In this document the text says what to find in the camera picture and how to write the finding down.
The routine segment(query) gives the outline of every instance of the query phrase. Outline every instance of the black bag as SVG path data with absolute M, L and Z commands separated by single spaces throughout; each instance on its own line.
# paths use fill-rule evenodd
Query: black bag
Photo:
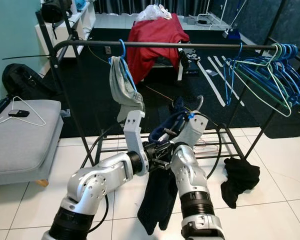
M 68 18 L 71 17 L 72 12 L 70 10 L 71 7 L 71 0 L 62 0 L 64 9 L 68 12 Z M 42 4 L 41 9 L 43 20 L 46 23 L 55 24 L 63 20 L 61 6 L 59 0 L 47 0 L 45 3 Z
M 38 73 L 24 64 L 13 63 L 5 67 L 2 83 L 8 94 L 23 100 L 51 99 L 57 94 L 54 83 L 50 85 Z

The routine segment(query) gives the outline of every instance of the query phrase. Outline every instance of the phone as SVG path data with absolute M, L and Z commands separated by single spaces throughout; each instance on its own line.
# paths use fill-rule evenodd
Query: phone
M 10 117 L 16 117 L 16 118 L 25 118 L 28 117 L 30 112 L 25 111 L 25 110 L 11 110 L 8 115 Z

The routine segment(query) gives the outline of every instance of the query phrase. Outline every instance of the wooden leg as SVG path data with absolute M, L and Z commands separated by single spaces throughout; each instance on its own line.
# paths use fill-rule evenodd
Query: wooden leg
M 48 180 L 46 180 L 46 179 L 36 180 L 35 183 L 36 183 L 36 184 L 39 184 L 39 185 L 42 186 L 42 187 L 46 187 L 46 186 L 49 185 L 49 182 L 48 182 Z

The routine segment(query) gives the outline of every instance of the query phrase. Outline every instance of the white hanger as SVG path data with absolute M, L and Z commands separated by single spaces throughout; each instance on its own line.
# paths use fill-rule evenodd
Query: white hanger
M 271 106 L 269 103 L 267 103 L 265 100 L 263 100 L 261 97 L 259 97 L 246 83 L 245 81 L 237 74 L 236 71 L 234 71 L 235 75 L 240 79 L 240 81 L 250 90 L 250 92 L 257 98 L 259 99 L 261 102 L 263 102 L 264 104 L 266 104 L 267 106 L 269 106 L 270 108 L 272 108 L 273 110 L 275 110 L 276 112 L 278 112 L 279 114 L 281 114 L 282 116 L 284 117 L 289 117 L 292 113 L 291 111 L 291 107 L 290 105 L 288 104 L 286 98 L 284 97 L 284 94 L 282 93 L 278 83 L 277 83 L 277 80 L 275 78 L 275 76 L 273 75 L 272 71 L 270 70 L 269 66 L 271 64 L 271 62 L 273 61 L 273 59 L 277 56 L 278 54 L 278 51 L 279 51 L 279 48 L 277 45 L 274 45 L 275 46 L 275 53 L 274 55 L 272 56 L 272 58 L 266 63 L 266 64 L 259 64 L 259 63 L 255 63 L 255 62 L 250 62 L 250 61 L 236 61 L 237 63 L 244 63 L 244 64 L 250 64 L 250 65 L 255 65 L 255 66 L 263 66 L 263 67 L 267 67 L 267 70 L 269 71 L 272 79 L 274 80 L 275 82 L 275 85 L 277 86 L 279 92 L 280 92 L 280 95 L 282 96 L 283 100 L 284 100 L 284 103 L 286 104 L 286 107 L 288 108 L 288 111 L 289 113 L 288 114 L 285 114 L 281 111 L 279 111 L 278 109 L 276 109 L 275 107 Z M 222 59 L 226 62 L 226 64 L 232 69 L 232 66 L 230 65 L 230 63 L 227 61 L 227 59 L 222 56 Z
M 6 121 L 8 121 L 9 119 L 18 119 L 18 120 L 20 120 L 20 121 L 23 121 L 23 122 L 26 122 L 26 123 L 28 123 L 28 124 L 32 124 L 32 125 L 36 125 L 36 126 L 39 126 L 39 127 L 42 127 L 42 126 L 44 126 L 44 125 L 46 125 L 46 122 L 45 122 L 45 120 L 43 120 L 43 118 L 39 115 L 39 113 L 37 113 L 36 112 L 36 110 L 34 110 L 28 103 L 26 103 L 24 100 L 22 100 L 20 97 L 18 97 L 18 96 L 15 96 L 13 99 L 12 99 L 12 109 L 11 110 L 14 110 L 14 104 L 15 104 L 15 98 L 18 98 L 18 99 L 20 99 L 24 104 L 26 104 L 40 119 L 41 119 L 41 121 L 43 122 L 43 124 L 37 124 L 37 123 L 34 123 L 34 122 L 30 122 L 30 121 L 26 121 L 26 120 L 24 120 L 24 119 L 22 119 L 22 118 L 19 118 L 19 117 L 15 117 L 15 116 L 9 116 L 8 118 L 6 118 L 6 119 L 4 119 L 4 120 L 2 120 L 2 121 L 0 121 L 0 124 L 2 124 L 2 123 L 4 123 L 4 122 L 6 122 Z

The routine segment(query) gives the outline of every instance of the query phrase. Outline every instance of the red cloth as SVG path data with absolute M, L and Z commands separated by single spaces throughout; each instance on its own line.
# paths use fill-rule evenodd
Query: red cloth
M 137 22 L 129 33 L 128 41 L 178 43 L 179 41 L 188 42 L 189 36 L 183 31 L 178 16 L 173 13 L 170 20 L 160 17 L 157 20 Z M 159 56 L 170 59 L 174 68 L 178 70 L 179 55 L 177 48 L 127 48 L 128 67 L 135 84 L 147 76 Z

